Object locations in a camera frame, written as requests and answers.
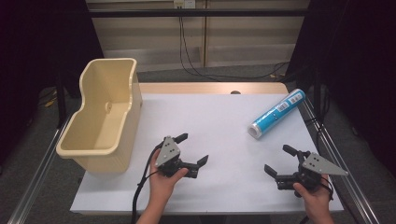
finger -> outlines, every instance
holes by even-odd
[[[181,168],[178,170],[174,175],[170,177],[172,179],[172,182],[176,184],[177,181],[179,181],[183,176],[185,176],[189,172],[189,169],[187,168]]]
[[[300,183],[293,184],[294,189],[304,198],[306,199],[310,194],[306,188]]]
[[[320,179],[320,183],[322,183],[324,186],[329,186],[329,176],[328,175],[322,175],[322,178]]]
[[[154,152],[154,154],[152,155],[151,161],[150,161],[150,163],[149,163],[150,172],[151,172],[151,173],[157,170],[157,167],[155,166],[155,161],[157,160],[158,155],[160,155],[160,150],[159,150],[159,149],[157,149],[157,150]]]

human hand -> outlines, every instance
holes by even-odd
[[[157,160],[159,154],[160,150],[157,149],[150,162],[149,172],[151,174],[156,174],[149,178],[149,201],[151,203],[166,204],[172,195],[176,182],[181,179],[189,170],[187,168],[182,168],[171,177],[162,175],[161,171],[159,171],[155,166],[155,161]]]
[[[186,168],[178,170],[171,177],[166,177],[155,166],[155,161],[160,154],[157,149],[150,161],[149,172],[149,200],[148,206],[137,220],[137,224],[157,224],[160,221],[163,209],[172,195],[176,182],[181,179],[189,170]]]
[[[326,180],[328,179],[327,175],[322,175],[322,177]],[[326,180],[322,179],[321,183],[328,186],[328,182]],[[315,224],[333,224],[332,216],[329,211],[329,191],[320,186],[317,191],[309,192],[300,183],[294,183],[293,187],[303,197],[305,212]]]

wall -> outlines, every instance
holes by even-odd
[[[173,1],[87,0],[89,9],[173,8]],[[197,8],[306,8],[308,0],[196,0]],[[287,62],[303,18],[183,18],[194,66]],[[179,18],[93,19],[106,57],[135,57],[143,70],[181,68]],[[183,62],[188,62],[184,49]]]

cable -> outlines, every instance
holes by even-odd
[[[323,97],[323,106],[322,106],[320,115],[316,116],[316,117],[314,117],[312,119],[307,119],[307,120],[304,121],[306,125],[310,125],[313,122],[318,122],[319,123],[318,131],[317,131],[317,142],[316,142],[318,153],[319,153],[318,135],[319,135],[319,133],[321,133],[321,130],[323,129],[325,116],[330,110],[330,102],[331,102],[331,100],[330,100],[329,89],[326,87],[325,94],[324,94],[324,97]],[[338,197],[342,201],[342,203],[345,206],[345,208],[348,211],[348,213],[352,216],[352,218],[354,219],[355,223],[359,223],[358,219],[353,214],[351,208],[346,203],[346,200],[345,200],[344,196],[341,194],[340,190],[338,190],[337,185],[336,185],[336,181],[334,179],[332,179],[332,184],[328,180],[326,180],[326,181],[329,183],[330,186],[332,186],[332,194],[333,194],[334,190],[336,190],[338,192]]]
[[[289,81],[293,81],[293,79],[298,74],[301,74],[302,72],[304,72],[305,70],[307,70],[309,68],[310,68],[310,65],[305,65],[305,66],[301,67],[300,69],[298,69],[297,71],[294,71],[293,73],[290,73],[287,76],[284,76],[278,82],[286,83],[286,82],[289,82]]]
[[[203,74],[199,73],[199,72],[192,66],[192,63],[191,63],[191,60],[190,60],[190,55],[189,55],[189,52],[187,51],[187,44],[186,44],[186,38],[185,38],[185,36],[184,36],[184,25],[183,25],[183,18],[182,18],[182,17],[179,17],[179,18],[178,18],[178,23],[179,23],[179,26],[180,26],[180,62],[181,62],[181,66],[183,67],[183,69],[184,69],[187,73],[189,73],[190,75],[198,76],[198,77],[199,77],[199,76],[201,76],[201,77],[206,77],[206,78],[209,78],[209,79],[212,79],[212,80],[214,80],[214,81],[219,82],[219,80],[217,80],[217,79],[215,79],[215,78],[213,78],[213,77],[209,77],[208,75],[203,75]],[[192,68],[197,74],[194,74],[194,73],[190,72],[190,71],[187,70],[187,68],[184,66],[183,58],[182,58],[182,56],[181,56],[181,49],[182,49],[182,46],[183,46],[183,41],[182,41],[182,39],[183,39],[183,41],[184,41],[184,48],[185,48],[185,50],[186,50],[187,58],[188,58],[188,60],[189,60],[189,62],[190,62],[190,66],[191,66],[191,68]]]
[[[322,177],[321,179],[325,180],[325,181],[327,182],[327,184],[330,186],[330,187],[329,187],[329,186],[326,186],[326,185],[320,183],[320,185],[321,185],[323,188],[325,188],[327,191],[329,191],[329,201],[333,200],[332,195],[334,194],[334,189],[333,189],[333,187],[332,187],[332,183],[330,183],[330,181],[329,181],[328,179],[326,179],[326,178],[323,178],[323,177]],[[305,217],[300,221],[300,224],[305,224],[308,220],[309,220],[309,217],[308,217],[308,216],[305,216]]]
[[[149,163],[151,162],[152,156],[154,155],[155,151],[162,147],[163,143],[160,143],[158,146],[156,146],[151,153],[149,154],[148,161],[146,163],[145,171],[143,173],[142,179],[140,180],[140,183],[137,184],[137,189],[136,192],[134,193],[134,200],[132,202],[132,219],[131,223],[135,224],[136,223],[136,218],[137,218],[137,211],[136,211],[136,205],[137,205],[137,198],[139,197],[140,191],[142,190],[143,186],[145,185],[146,181],[151,175],[156,174],[157,172],[154,172],[150,174],[149,176],[146,176],[146,173],[149,169]]]
[[[268,73],[268,74],[264,74],[264,75],[261,75],[261,76],[257,76],[257,77],[235,77],[235,76],[226,76],[226,75],[212,75],[212,74],[207,74],[207,75],[204,75],[204,74],[201,74],[200,72],[198,72],[195,68],[194,68],[194,66],[192,65],[192,63],[191,63],[191,59],[190,59],[190,55],[189,55],[189,52],[188,52],[188,50],[187,50],[187,42],[186,42],[186,37],[185,37],[185,34],[184,34],[184,22],[183,22],[183,18],[182,17],[179,17],[179,30],[180,30],[180,61],[181,61],[181,66],[183,67],[183,69],[187,72],[187,73],[189,73],[190,75],[193,75],[193,76],[201,76],[201,77],[206,77],[206,78],[209,78],[209,79],[212,79],[212,80],[214,80],[214,81],[217,81],[217,82],[220,82],[220,80],[218,80],[218,79],[216,79],[215,77],[231,77],[231,78],[241,78],[241,79],[256,79],[256,78],[262,78],[262,77],[268,77],[268,76],[271,76],[272,74],[274,74],[276,71],[278,71],[279,69],[281,69],[285,64],[288,64],[289,62],[283,62],[283,63],[277,63],[277,64],[275,64],[274,65],[274,70],[273,70],[273,72],[271,72],[271,73]],[[182,51],[182,48],[183,48],[183,43],[184,43],[184,49],[185,49],[185,51],[186,51],[186,54],[187,54],[187,59],[188,59],[188,61],[189,61],[189,64],[190,64],[190,67],[192,68],[192,70],[196,73],[196,74],[194,74],[194,73],[192,73],[192,72],[190,72],[189,70],[187,70],[187,68],[184,66],[184,63],[183,63],[183,60],[182,60],[182,54],[181,54],[181,51]]]

electrical outlet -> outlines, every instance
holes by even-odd
[[[174,0],[174,8],[184,8],[184,0]]]
[[[195,0],[185,0],[184,8],[195,8]]]

